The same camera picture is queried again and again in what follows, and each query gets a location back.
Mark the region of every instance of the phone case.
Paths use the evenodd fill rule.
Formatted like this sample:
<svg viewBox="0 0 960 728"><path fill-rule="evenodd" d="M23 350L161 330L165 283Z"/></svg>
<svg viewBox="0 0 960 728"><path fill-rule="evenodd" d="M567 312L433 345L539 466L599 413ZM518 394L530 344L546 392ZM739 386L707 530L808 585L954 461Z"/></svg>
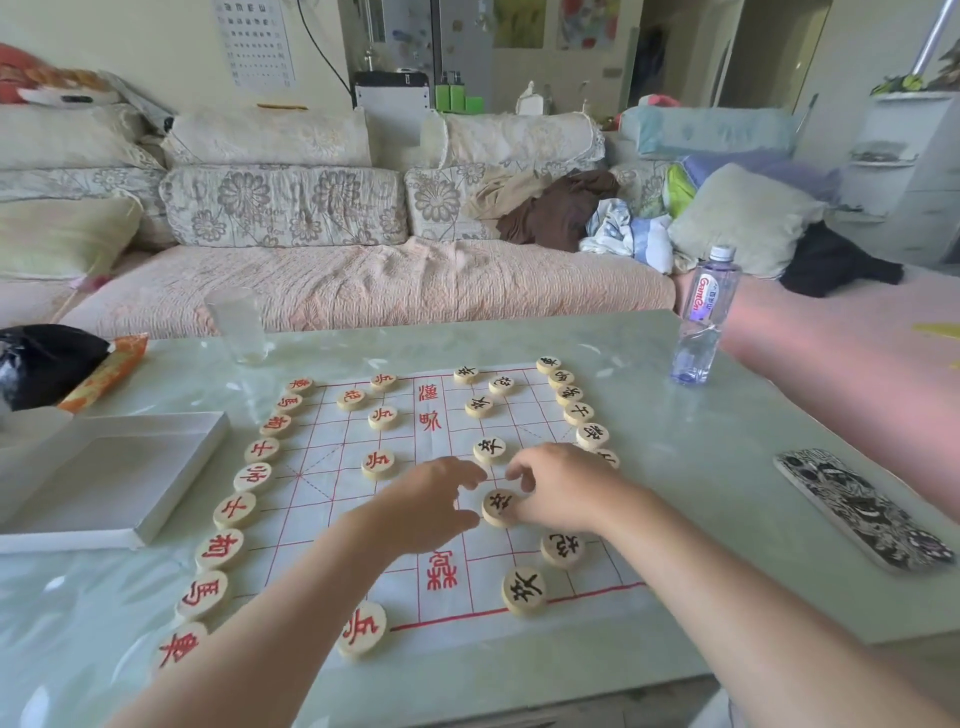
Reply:
<svg viewBox="0 0 960 728"><path fill-rule="evenodd" d="M885 569L903 573L955 563L949 546L920 529L902 508L826 450L784 452L774 463Z"/></svg>

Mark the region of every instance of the floral cushion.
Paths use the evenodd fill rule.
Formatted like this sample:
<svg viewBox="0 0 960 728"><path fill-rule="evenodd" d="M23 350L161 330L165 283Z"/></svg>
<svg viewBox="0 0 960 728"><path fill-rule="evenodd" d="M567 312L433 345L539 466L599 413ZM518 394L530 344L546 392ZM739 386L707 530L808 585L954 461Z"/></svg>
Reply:
<svg viewBox="0 0 960 728"><path fill-rule="evenodd" d="M18 200L83 200L129 192L143 205L140 228L132 248L161 251L177 244L160 200L162 169L110 167L104 169L37 169L0 171L0 203Z"/></svg>
<svg viewBox="0 0 960 728"><path fill-rule="evenodd" d="M180 167L160 196L184 245L395 245L408 237L400 173L386 169Z"/></svg>
<svg viewBox="0 0 960 728"><path fill-rule="evenodd" d="M511 172L523 172L531 167L561 177L574 169L596 169L596 162L585 162L575 167L522 164L483 163L460 164L445 169L411 169L403 178L407 187L407 205L410 209L410 232L427 240L498 240L500 233L493 226L467 217L461 212L467 199L480 189L481 181L491 167L504 167Z"/></svg>
<svg viewBox="0 0 960 728"><path fill-rule="evenodd" d="M610 171L620 183L618 197L630 206L635 217L652 218L666 214L663 184L671 161L638 159L617 164Z"/></svg>

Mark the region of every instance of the bottle label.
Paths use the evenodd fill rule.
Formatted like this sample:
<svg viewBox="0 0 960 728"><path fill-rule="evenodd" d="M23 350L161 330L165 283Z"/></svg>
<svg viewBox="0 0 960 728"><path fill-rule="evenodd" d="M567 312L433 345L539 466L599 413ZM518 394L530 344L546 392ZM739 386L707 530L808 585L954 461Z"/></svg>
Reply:
<svg viewBox="0 0 960 728"><path fill-rule="evenodd" d="M693 305L690 307L690 321L703 321L708 318L720 295L720 284L709 273L702 273L694 284Z"/></svg>

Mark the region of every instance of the hand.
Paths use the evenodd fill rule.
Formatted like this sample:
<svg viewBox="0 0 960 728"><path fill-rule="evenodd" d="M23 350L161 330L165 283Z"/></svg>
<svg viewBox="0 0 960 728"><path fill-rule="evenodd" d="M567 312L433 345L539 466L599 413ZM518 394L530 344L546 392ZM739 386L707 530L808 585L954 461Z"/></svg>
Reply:
<svg viewBox="0 0 960 728"><path fill-rule="evenodd" d="M568 532L599 533L610 495L631 488L606 460L573 445L539 445L521 450L507 467L520 478L528 498L515 498L504 516Z"/></svg>
<svg viewBox="0 0 960 728"><path fill-rule="evenodd" d="M357 511L365 510L375 519L377 538L397 555L427 553L476 528L480 516L457 510L454 501L459 486L472 491L486 479L479 465L442 457L417 465Z"/></svg>

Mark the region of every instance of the black bag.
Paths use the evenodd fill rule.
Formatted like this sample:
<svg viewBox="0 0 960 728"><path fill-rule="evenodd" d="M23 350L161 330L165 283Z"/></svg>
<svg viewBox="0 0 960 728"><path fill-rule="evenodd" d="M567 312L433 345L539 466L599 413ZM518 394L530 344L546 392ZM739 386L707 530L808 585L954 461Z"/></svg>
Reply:
<svg viewBox="0 0 960 728"><path fill-rule="evenodd" d="M107 358L109 346L60 324L0 329L0 395L14 411L59 404Z"/></svg>

